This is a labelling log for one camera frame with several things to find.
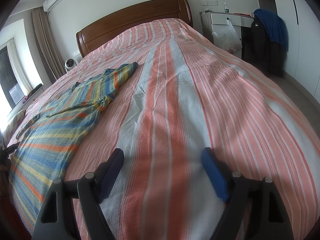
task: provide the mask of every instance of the white wardrobe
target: white wardrobe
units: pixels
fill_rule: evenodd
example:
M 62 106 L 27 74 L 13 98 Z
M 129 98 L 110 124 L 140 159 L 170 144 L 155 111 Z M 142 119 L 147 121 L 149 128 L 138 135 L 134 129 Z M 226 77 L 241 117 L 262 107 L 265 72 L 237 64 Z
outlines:
M 305 0 L 275 0 L 288 29 L 284 70 L 320 103 L 320 22 Z

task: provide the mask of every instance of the window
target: window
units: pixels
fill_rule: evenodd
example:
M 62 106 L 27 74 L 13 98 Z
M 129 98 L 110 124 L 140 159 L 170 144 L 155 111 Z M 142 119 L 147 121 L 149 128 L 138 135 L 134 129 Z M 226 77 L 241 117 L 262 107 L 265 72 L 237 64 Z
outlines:
M 0 85 L 9 105 L 13 109 L 24 97 L 24 94 L 14 76 L 7 47 L 0 50 Z

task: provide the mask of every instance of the baseboard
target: baseboard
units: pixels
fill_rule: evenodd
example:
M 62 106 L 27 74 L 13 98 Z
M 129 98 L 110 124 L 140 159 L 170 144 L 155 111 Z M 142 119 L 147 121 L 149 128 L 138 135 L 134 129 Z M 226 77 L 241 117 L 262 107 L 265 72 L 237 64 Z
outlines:
M 289 80 L 297 89 L 299 89 L 302 94 L 304 94 L 311 103 L 315 106 L 315 108 L 320 112 L 320 104 L 319 102 L 314 98 L 312 94 L 308 90 L 304 88 L 298 81 L 296 81 L 291 75 L 289 75 L 287 72 L 284 72 L 284 78 Z

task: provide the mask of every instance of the pillow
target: pillow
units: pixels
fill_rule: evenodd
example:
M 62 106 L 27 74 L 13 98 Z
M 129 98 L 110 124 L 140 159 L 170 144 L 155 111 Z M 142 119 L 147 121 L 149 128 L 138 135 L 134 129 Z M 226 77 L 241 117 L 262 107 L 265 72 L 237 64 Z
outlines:
M 15 114 L 14 117 L 11 118 L 11 120 L 8 122 L 7 128 L 2 132 L 2 141 L 4 144 L 4 147 L 8 146 L 8 143 L 18 128 L 18 126 L 22 123 L 24 116 L 26 115 L 25 110 L 21 110 Z

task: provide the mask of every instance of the bed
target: bed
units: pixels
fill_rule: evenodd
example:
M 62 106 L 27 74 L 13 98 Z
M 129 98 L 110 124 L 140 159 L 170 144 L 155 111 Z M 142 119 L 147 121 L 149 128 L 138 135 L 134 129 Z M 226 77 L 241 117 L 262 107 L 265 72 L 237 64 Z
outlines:
M 192 28 L 187 0 L 133 5 L 76 37 L 84 59 L 28 108 L 24 123 L 76 82 L 122 63 L 139 64 L 63 174 L 78 179 L 114 148 L 124 151 L 121 173 L 101 204 L 116 239 L 210 238 L 224 204 L 202 168 L 205 147 L 219 149 L 218 158 L 247 178 L 271 176 L 295 239 L 305 239 L 319 218 L 319 138 L 275 83 Z M 32 233 L 39 207 L 28 207 L 34 192 L 24 194 L 19 201 L 13 181 L 12 202 Z M 82 239 L 88 239 L 74 205 Z M 245 216 L 238 239 L 247 223 Z M 314 227 L 306 239 L 316 233 Z

